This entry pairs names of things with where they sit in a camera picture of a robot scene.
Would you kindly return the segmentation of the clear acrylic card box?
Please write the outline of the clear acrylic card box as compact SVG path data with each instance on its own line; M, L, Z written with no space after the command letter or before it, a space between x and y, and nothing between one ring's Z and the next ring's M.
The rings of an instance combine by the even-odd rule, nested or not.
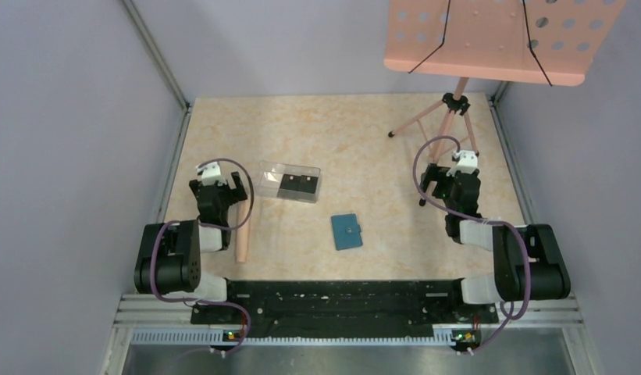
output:
M255 193L263 198L316 203L321 181L318 167L261 161Z

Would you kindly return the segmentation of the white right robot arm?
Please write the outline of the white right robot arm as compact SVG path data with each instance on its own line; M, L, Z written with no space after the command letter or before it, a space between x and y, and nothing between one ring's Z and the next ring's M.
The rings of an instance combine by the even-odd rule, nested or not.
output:
M447 236L493 255L491 273L452 281L449 316L467 322L479 305L567 298L571 281L552 227L529 224L509 229L485 220L479 213L480 187L478 172L450 175L448 168L430 163L422 173L422 191L443 203Z

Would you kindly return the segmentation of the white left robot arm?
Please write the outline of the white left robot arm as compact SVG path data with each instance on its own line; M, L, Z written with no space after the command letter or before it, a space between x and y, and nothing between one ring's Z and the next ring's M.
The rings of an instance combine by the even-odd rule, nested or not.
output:
M141 294L152 294L152 285L165 296L173 292L193 293L201 286L201 253L221 252L231 241L229 210L247 201L238 172L224 177L200 177L189 181L196 199L198 217L170 225L144 226L134 266L134 286Z

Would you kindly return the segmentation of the blue leather card holder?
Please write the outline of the blue leather card holder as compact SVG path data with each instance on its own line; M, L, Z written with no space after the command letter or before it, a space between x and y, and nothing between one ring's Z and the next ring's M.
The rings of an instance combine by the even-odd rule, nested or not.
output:
M337 251L359 248L363 245L361 226L355 213L334 215L330 220Z

